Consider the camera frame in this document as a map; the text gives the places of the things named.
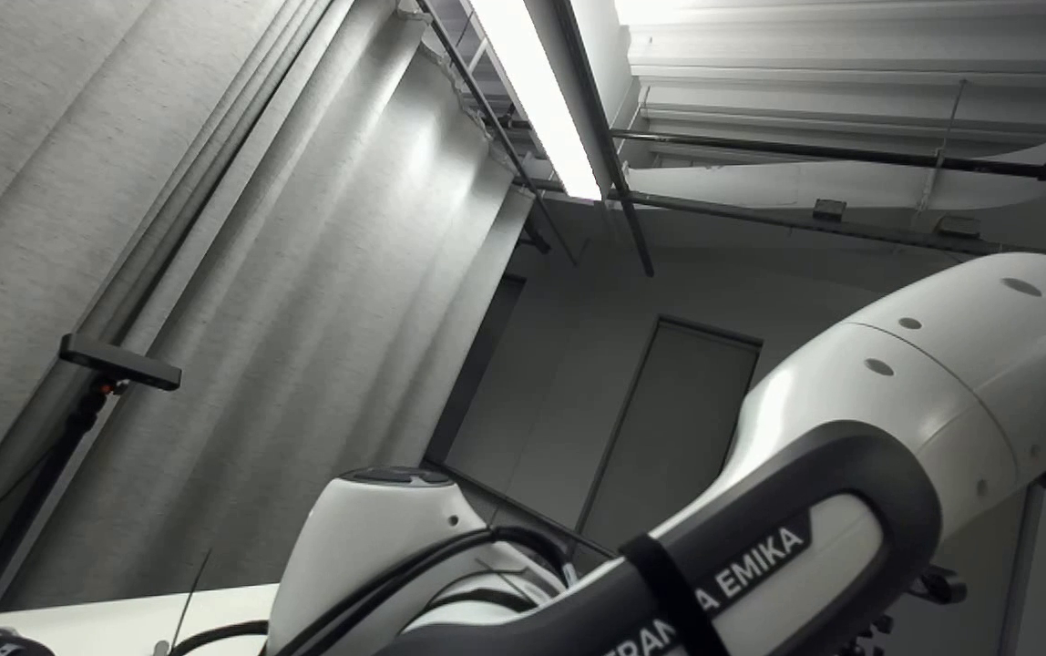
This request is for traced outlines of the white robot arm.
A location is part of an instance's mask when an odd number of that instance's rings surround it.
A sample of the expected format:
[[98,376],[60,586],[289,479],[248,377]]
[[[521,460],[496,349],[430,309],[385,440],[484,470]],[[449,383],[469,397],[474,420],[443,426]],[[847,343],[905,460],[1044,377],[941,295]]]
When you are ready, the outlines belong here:
[[724,470],[581,574],[426,470],[339,474],[264,656],[826,656],[1046,474],[1046,256],[981,256],[809,338]]

